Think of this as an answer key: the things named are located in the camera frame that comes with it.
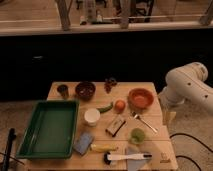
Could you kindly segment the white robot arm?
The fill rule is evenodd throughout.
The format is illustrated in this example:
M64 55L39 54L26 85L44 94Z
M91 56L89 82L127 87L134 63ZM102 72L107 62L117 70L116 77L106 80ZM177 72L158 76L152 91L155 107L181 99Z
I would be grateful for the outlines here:
M188 99L213 115L213 88L205 84L207 77L208 70L200 62L170 70L165 76L166 86L159 93L161 104L172 108Z

